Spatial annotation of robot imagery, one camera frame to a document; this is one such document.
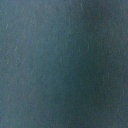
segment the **blue-green surface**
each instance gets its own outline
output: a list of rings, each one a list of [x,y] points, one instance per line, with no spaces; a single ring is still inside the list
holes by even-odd
[[[127,128],[126,0],[0,1],[0,128]]]

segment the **dark teal background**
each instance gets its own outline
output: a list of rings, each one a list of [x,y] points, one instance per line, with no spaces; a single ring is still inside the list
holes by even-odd
[[[127,128],[126,0],[0,1],[0,128]]]

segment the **dark teal fabric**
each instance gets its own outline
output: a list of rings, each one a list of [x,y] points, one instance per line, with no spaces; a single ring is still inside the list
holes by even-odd
[[[0,128],[127,128],[126,0],[0,1]]]

